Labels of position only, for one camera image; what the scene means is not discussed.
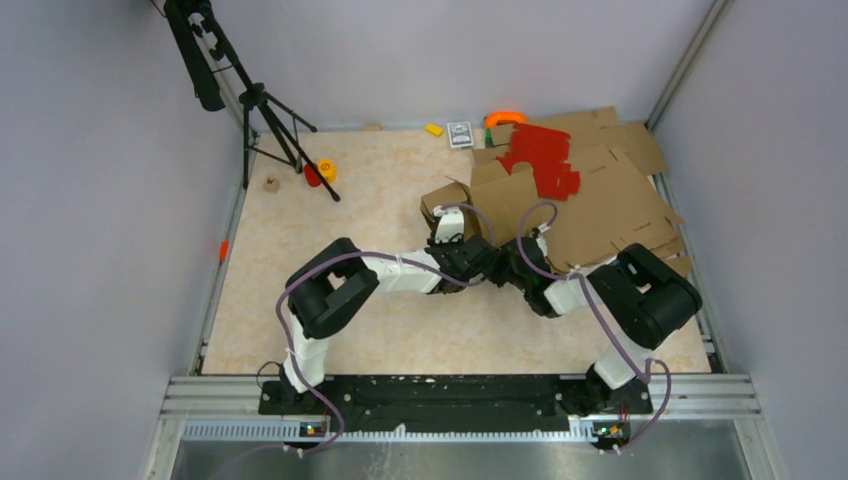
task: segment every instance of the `red foam piece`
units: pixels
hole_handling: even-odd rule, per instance
[[[533,166],[533,179],[540,197],[565,200],[580,190],[580,173],[571,170],[568,159],[571,135],[524,123],[516,124],[510,151],[498,161],[512,174],[516,163]]]

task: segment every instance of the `cable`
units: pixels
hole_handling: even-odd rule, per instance
[[[212,70],[212,73],[221,73],[224,70],[229,70],[229,69],[233,68],[234,66],[235,65],[230,64],[230,65],[227,65],[226,67],[219,68],[218,70]]]
[[[645,432],[650,430],[651,427],[653,427],[654,424],[657,423],[657,420],[659,420],[660,415],[662,415],[663,412],[665,412],[666,407],[668,407],[669,400],[671,400],[671,370],[668,368],[668,365],[666,365],[665,362],[658,358],[652,358],[650,359],[650,361],[656,363],[665,371],[665,395],[663,396],[663,401],[660,404],[660,407],[657,409],[656,413],[654,413],[654,416],[651,417],[650,420],[648,420],[648,423],[645,425],[645,427],[642,428],[642,430],[639,430],[639,433],[631,437],[630,441],[627,442],[627,444],[616,449],[618,453],[633,448],[633,445],[645,435]]]
[[[555,275],[542,270],[541,268],[534,265],[532,261],[530,261],[530,257],[527,256],[527,253],[524,251],[524,247],[521,245],[522,232],[524,231],[524,224],[527,223],[527,218],[530,217],[530,214],[536,211],[537,208],[543,206],[549,206],[554,210],[553,216],[545,224],[547,227],[550,227],[553,224],[554,220],[556,220],[557,218],[559,210],[557,209],[556,204],[551,201],[543,200],[537,203],[536,205],[533,205],[529,210],[527,210],[527,212],[524,214],[523,217],[521,217],[521,220],[519,220],[518,222],[518,234],[516,237],[518,239],[518,242],[516,242],[518,244],[518,253],[521,255],[521,258],[524,259],[524,262],[527,264],[528,267],[530,267],[531,270],[545,278],[550,278],[551,280],[571,280],[573,278],[576,278],[580,282],[580,288],[581,290],[583,290],[583,295],[586,297],[586,301],[589,304],[589,308],[592,309],[592,313],[595,315],[595,318],[598,320],[598,323],[601,324],[601,328],[603,328],[604,333],[607,334],[607,337],[615,347],[616,351],[618,351],[618,354],[621,355],[621,358],[624,359],[624,361],[633,370],[633,373],[636,374],[636,377],[639,378],[642,383],[647,385],[651,381],[651,362],[658,364],[663,368],[663,370],[665,370],[665,397],[663,398],[660,407],[657,408],[657,410],[654,412],[654,416],[651,417],[650,420],[648,420],[648,424],[645,425],[645,428],[643,428],[638,434],[632,437],[626,445],[624,445],[623,447],[616,446],[614,448],[616,452],[621,454],[622,451],[631,448],[633,444],[635,444],[640,438],[642,438],[645,435],[645,432],[647,432],[651,429],[651,427],[654,426],[654,424],[660,418],[660,415],[665,412],[666,407],[668,407],[668,402],[671,399],[671,371],[669,370],[668,365],[666,365],[665,362],[656,358],[649,358],[645,362],[645,372],[639,370],[639,367],[636,366],[636,362],[634,362],[633,359],[630,358],[630,355],[627,354],[627,350],[624,349],[624,346],[621,345],[621,342],[619,342],[618,338],[616,338],[615,332],[612,331],[612,328],[610,328],[607,321],[604,320],[604,316],[601,314],[601,311],[598,309],[598,306],[592,299],[592,294],[591,292],[589,292],[589,287],[586,285],[586,277],[584,275],[579,274],[577,272],[571,273],[570,275]]]
[[[625,350],[624,346],[621,344],[621,342],[618,341],[618,338],[616,338],[616,336],[615,336],[615,332],[612,331],[612,328],[610,327],[609,323],[607,323],[607,321],[604,320],[604,316],[601,314],[601,311],[598,309],[598,305],[595,303],[595,300],[592,299],[592,294],[589,292],[589,287],[586,285],[586,277],[583,276],[580,273],[577,273],[577,272],[571,273],[569,275],[555,275],[553,273],[546,272],[546,271],[542,270],[541,268],[537,267],[536,265],[534,265],[533,262],[530,261],[530,257],[527,256],[527,252],[524,251],[524,246],[522,245],[522,242],[520,241],[520,239],[522,237],[522,232],[524,232],[524,224],[527,223],[527,219],[530,218],[531,213],[535,212],[539,207],[544,207],[544,206],[549,206],[549,207],[553,208],[553,210],[554,210],[553,217],[551,217],[551,219],[548,220],[548,222],[545,225],[550,227],[553,224],[554,220],[556,220],[557,215],[559,213],[559,209],[557,209],[557,206],[556,206],[555,203],[548,201],[548,200],[543,200],[543,201],[537,203],[536,205],[533,205],[532,207],[530,207],[530,209],[527,210],[527,212],[524,214],[524,216],[521,217],[521,220],[518,221],[517,238],[519,239],[519,241],[516,242],[518,244],[518,253],[521,255],[521,258],[524,259],[524,262],[527,264],[528,267],[530,267],[531,270],[533,270],[534,272],[536,272],[537,274],[539,274],[539,275],[541,275],[545,278],[549,278],[551,280],[577,279],[577,281],[580,282],[580,289],[583,290],[583,295],[586,296],[586,301],[589,304],[589,308],[592,309],[592,313],[595,314],[595,318],[598,319],[598,323],[601,324],[601,328],[604,329],[604,333],[607,334],[607,337],[609,338],[610,342],[612,342],[613,347],[615,347],[618,354],[621,355],[621,358],[624,359],[624,361],[627,363],[627,365],[630,367],[630,369],[633,370],[633,373],[635,373],[636,376],[639,377],[639,379],[642,380],[642,382],[647,385],[648,382],[651,381],[650,373],[646,374],[646,373],[643,373],[641,370],[639,370],[639,367],[636,366],[636,362],[634,362],[633,359],[630,358],[630,355],[627,354],[627,350]]]
[[[457,285],[457,286],[460,286],[460,287],[473,287],[473,286],[476,286],[476,285],[480,285],[483,281],[485,281],[485,280],[481,280],[481,281],[478,281],[478,282],[464,282],[462,280],[458,280],[458,279],[453,278],[449,275],[446,275],[446,274],[442,273],[441,271],[439,271],[439,269],[431,267],[430,265],[427,265],[426,263],[418,262],[416,260],[412,260],[412,259],[409,259],[409,258],[404,258],[404,257],[396,256],[396,255],[390,255],[388,253],[382,253],[382,252],[351,252],[351,253],[345,253],[345,254],[339,255],[338,257],[333,257],[333,258],[317,265],[316,267],[312,268],[308,272],[301,275],[297,280],[292,282],[291,285],[286,287],[286,289],[283,290],[283,293],[280,294],[280,298],[277,299],[277,305],[275,307],[275,311],[276,311],[276,314],[277,314],[277,320],[280,321],[280,325],[282,325],[283,331],[286,334],[286,343],[288,345],[289,352],[291,352],[291,353],[289,353],[289,356],[291,357],[292,369],[294,370],[294,374],[298,378],[298,380],[300,380],[301,383],[303,383],[306,386],[306,389],[309,390],[313,395],[315,395],[315,397],[318,398],[318,400],[321,400],[321,402],[324,405],[326,405],[327,408],[329,408],[333,412],[333,414],[335,414],[336,418],[339,419],[339,430],[332,437],[330,437],[329,440],[327,440],[325,442],[321,442],[318,445],[310,448],[309,450],[298,449],[297,450],[298,455],[306,455],[306,454],[317,453],[317,452],[320,452],[322,450],[326,450],[327,448],[329,448],[330,445],[332,445],[336,440],[338,440],[338,438],[344,433],[344,431],[345,431],[345,421],[344,421],[344,417],[342,416],[338,407],[336,407],[336,405],[333,404],[333,402],[330,401],[330,399],[325,397],[324,394],[322,394],[320,391],[318,391],[318,389],[316,389],[315,387],[310,385],[309,382],[304,377],[303,372],[301,372],[300,366],[297,364],[297,356],[293,354],[294,353],[294,340],[293,340],[293,337],[292,337],[292,333],[291,333],[291,330],[289,329],[288,324],[286,323],[285,317],[283,317],[283,302],[286,300],[286,298],[288,298],[288,296],[291,294],[291,292],[294,291],[294,289],[299,287],[303,282],[307,281],[308,279],[310,279],[314,275],[317,275],[319,273],[323,273],[326,269],[328,269],[329,267],[331,267],[331,266],[333,266],[333,265],[335,265],[339,262],[344,262],[345,260],[350,260],[350,259],[353,259],[353,258],[360,258],[360,257],[375,257],[375,258],[382,258],[382,259],[385,259],[385,260],[392,260],[392,261],[400,260],[403,263],[406,263],[408,265],[412,265],[412,266],[415,266],[415,267],[418,267],[418,268],[422,268],[424,270],[427,270],[428,272],[439,275],[440,277],[447,280],[448,282],[453,283],[454,285]],[[214,479],[220,477],[224,472],[231,469],[232,467],[234,467],[235,465],[240,463],[242,460],[244,460],[245,458],[252,456],[256,453],[259,453],[259,452],[262,452],[262,451],[265,451],[265,450],[272,450],[272,449],[282,449],[283,451],[288,451],[289,448],[291,448],[291,447],[289,447],[288,445],[285,445],[285,444],[260,445],[258,447],[251,448],[250,450],[242,453],[241,455],[238,455],[237,457],[233,458],[229,462],[225,463],[224,466],[222,466],[217,472],[215,472],[211,477],[209,477],[209,480],[214,480]]]
[[[276,365],[277,368],[280,369],[280,371],[283,371],[283,365],[280,362],[268,360],[267,362],[263,363],[262,366],[259,367],[259,370],[256,371],[256,386],[259,387],[260,390],[262,389],[262,385],[259,384],[259,375],[262,374],[262,370],[265,370],[265,367],[267,367],[268,365]]]

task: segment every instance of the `tripod leg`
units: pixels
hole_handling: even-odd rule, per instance
[[[280,119],[277,118],[276,115],[274,115],[274,112],[271,111],[267,103],[260,103],[258,105],[258,108],[259,113],[262,114],[262,118],[265,119],[265,123],[268,124],[268,128],[271,129],[271,134],[273,134],[274,138],[277,139],[277,143],[279,143],[280,147],[282,147],[283,152],[286,154],[286,157],[288,157],[291,164],[294,165],[294,171],[296,173],[302,172],[303,167],[298,168],[299,165],[297,162],[297,157],[294,156],[294,153],[292,153],[288,142],[286,142],[286,139],[283,137],[283,134],[280,133]]]
[[[324,176],[321,175],[321,172],[318,171],[318,167],[315,166],[315,164],[309,158],[309,155],[307,155],[306,152],[303,151],[303,149],[300,147],[300,144],[297,143],[297,140],[295,140],[295,138],[288,131],[288,129],[285,127],[285,125],[283,125],[282,122],[280,122],[279,118],[277,118],[277,126],[280,127],[280,131],[283,132],[283,135],[285,135],[286,138],[289,140],[289,142],[291,142],[294,149],[297,150],[297,153],[299,153],[300,156],[303,157],[303,160],[306,162],[306,167],[311,168],[312,171],[315,172],[315,175],[318,177],[318,180],[321,180],[321,183],[324,185],[324,188],[326,188],[327,191],[330,192],[330,196],[333,197],[333,200],[335,200],[337,202],[339,200],[341,200],[341,197],[339,196],[339,194],[336,193],[335,190],[333,190],[333,187],[331,187],[329,183],[327,183],[327,179],[325,179]]]
[[[262,150],[262,149],[259,149],[259,148],[256,148],[256,147],[250,147],[250,149],[251,149],[251,150],[253,150],[253,151],[254,151],[254,152],[256,152],[256,153],[261,153],[262,155],[265,155],[266,157],[273,158],[274,160],[276,160],[276,161],[278,161],[278,162],[280,162],[280,163],[285,163],[286,165],[288,165],[288,166],[290,166],[290,167],[294,167],[294,165],[292,165],[291,163],[289,163],[289,161],[288,161],[288,160],[286,160],[286,159],[285,159],[285,158],[283,158],[283,157],[278,157],[278,156],[276,156],[276,155],[274,155],[274,154],[272,154],[272,153],[268,153],[268,152],[266,152],[265,150]]]
[[[241,174],[241,186],[242,188],[247,190],[247,174],[248,169],[250,168],[250,166],[248,165],[248,163],[250,162],[250,107],[247,104],[244,105],[242,113],[242,122],[244,123],[244,125],[242,126],[242,146],[244,147],[244,153],[242,158],[244,160],[244,165]]]
[[[276,106],[280,107],[280,109],[281,109],[282,111],[284,111],[284,112],[288,113],[289,115],[291,115],[292,117],[294,117],[294,119],[295,119],[295,120],[297,120],[298,122],[300,122],[301,124],[303,124],[303,126],[305,126],[306,128],[308,128],[308,129],[309,129],[312,133],[315,133],[315,132],[317,132],[317,131],[318,131],[318,128],[317,128],[315,125],[312,125],[311,123],[307,122],[306,120],[304,120],[304,119],[303,119],[303,117],[301,117],[300,115],[298,115],[298,114],[294,113],[294,110],[292,110],[291,108],[289,108],[289,107],[287,107],[287,106],[283,105],[283,102],[281,102],[281,101],[277,100],[277,97],[275,97],[275,96],[271,95],[271,94],[270,94],[270,93],[268,93],[268,92],[265,92],[265,96],[266,96],[266,97],[268,97],[268,100],[271,100],[271,103],[273,103],[274,105],[276,105]]]

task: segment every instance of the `marbled floor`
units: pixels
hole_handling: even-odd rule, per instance
[[[363,250],[422,248],[429,231],[419,212],[421,195],[446,184],[447,177],[470,178],[470,152],[451,151],[445,137],[423,130],[300,138],[313,160],[335,162],[333,187],[342,201],[310,188],[290,167],[257,156],[203,373],[253,374],[267,360],[283,361],[285,339],[274,304],[296,269],[342,236]],[[282,156],[268,135],[260,148]],[[263,190],[268,176],[280,179],[277,193]],[[608,344],[588,309],[540,318],[511,287],[485,284],[447,296],[374,295],[333,338],[327,372],[582,373]],[[709,371],[694,321],[658,357],[675,372]]]

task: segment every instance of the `yellow block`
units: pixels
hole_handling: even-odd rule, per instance
[[[318,162],[318,171],[321,172],[321,176],[327,180],[327,183],[336,181],[336,165],[329,158],[322,158]]]
[[[442,132],[444,132],[444,130],[442,130],[442,127],[440,127],[438,125],[433,125],[432,123],[428,123],[424,127],[424,130],[427,130],[428,132],[430,132],[430,135],[433,135],[433,136],[436,136],[436,137],[441,137]]]

